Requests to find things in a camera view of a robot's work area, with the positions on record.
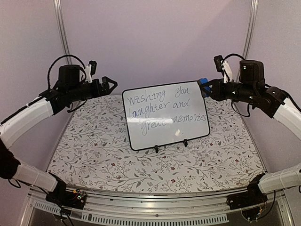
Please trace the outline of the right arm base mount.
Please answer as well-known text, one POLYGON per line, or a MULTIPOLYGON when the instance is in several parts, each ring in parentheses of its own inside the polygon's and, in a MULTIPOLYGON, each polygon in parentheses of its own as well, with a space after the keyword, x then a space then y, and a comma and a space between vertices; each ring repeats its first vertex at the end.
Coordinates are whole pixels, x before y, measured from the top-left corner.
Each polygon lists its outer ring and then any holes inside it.
POLYGON ((251 207, 263 204, 263 207, 255 207, 242 211, 242 215, 249 221, 258 220, 265 208, 267 196, 263 194, 258 186, 248 186, 247 191, 227 196, 226 203, 231 210, 251 207))

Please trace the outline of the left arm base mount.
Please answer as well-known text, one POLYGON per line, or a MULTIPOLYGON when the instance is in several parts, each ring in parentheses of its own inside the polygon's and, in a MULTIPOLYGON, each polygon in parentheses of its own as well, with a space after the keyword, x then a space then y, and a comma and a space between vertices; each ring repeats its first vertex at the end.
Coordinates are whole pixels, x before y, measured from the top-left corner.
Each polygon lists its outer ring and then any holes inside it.
POLYGON ((66 189, 55 189, 48 192, 46 201, 56 204, 59 207, 70 207, 83 210, 86 204, 87 193, 79 189, 68 191, 66 189))

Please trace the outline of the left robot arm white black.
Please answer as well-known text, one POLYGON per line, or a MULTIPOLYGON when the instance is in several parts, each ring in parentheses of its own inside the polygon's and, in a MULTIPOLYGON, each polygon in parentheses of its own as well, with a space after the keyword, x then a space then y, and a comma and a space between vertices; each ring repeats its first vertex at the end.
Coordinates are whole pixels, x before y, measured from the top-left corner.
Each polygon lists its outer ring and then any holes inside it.
POLYGON ((59 68, 58 80, 52 88, 40 93, 33 101, 20 108, 0 123, 0 177, 14 179, 29 186, 42 188, 51 192, 59 204, 66 204, 70 194, 61 186, 58 178, 43 172, 21 160, 10 151, 12 145, 27 131, 42 122, 69 108, 74 102, 87 101, 107 96, 118 86, 118 83, 106 76, 92 79, 96 65, 91 61, 82 68, 80 65, 63 65, 59 68))

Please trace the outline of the white whiteboard black frame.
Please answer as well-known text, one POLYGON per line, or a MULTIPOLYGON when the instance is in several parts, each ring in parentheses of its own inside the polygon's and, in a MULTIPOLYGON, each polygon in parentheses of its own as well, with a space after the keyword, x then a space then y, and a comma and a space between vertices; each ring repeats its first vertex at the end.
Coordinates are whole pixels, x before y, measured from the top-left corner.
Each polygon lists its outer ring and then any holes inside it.
POLYGON ((130 147, 134 151, 184 143, 210 134, 197 81, 127 89, 122 93, 130 147))

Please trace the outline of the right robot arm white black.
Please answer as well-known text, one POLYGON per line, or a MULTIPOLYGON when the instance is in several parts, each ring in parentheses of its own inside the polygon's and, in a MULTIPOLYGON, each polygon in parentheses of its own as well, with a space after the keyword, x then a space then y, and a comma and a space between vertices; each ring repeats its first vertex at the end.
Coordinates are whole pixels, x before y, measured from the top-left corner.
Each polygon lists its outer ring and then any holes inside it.
MULTIPOLYGON (((301 137, 301 109, 286 91, 265 83, 264 65, 260 61, 241 60, 238 82, 230 81, 223 62, 215 59, 216 68, 224 74, 223 79, 198 80, 203 97, 215 101, 244 102, 262 110, 267 116, 288 128, 297 138, 301 137)), ((279 189, 301 184, 301 165, 256 176, 247 186, 243 201, 254 205, 262 195, 279 189)))

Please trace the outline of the blue whiteboard eraser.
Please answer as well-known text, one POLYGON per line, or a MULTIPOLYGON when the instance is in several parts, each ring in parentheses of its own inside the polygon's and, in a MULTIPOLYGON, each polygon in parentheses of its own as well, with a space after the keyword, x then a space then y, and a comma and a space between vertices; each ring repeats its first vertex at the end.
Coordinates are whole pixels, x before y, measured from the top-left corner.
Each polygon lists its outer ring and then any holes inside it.
POLYGON ((203 98, 209 97, 209 95, 211 94, 210 87, 206 85, 207 83, 208 83, 207 78, 201 78, 198 80, 198 85, 203 98))

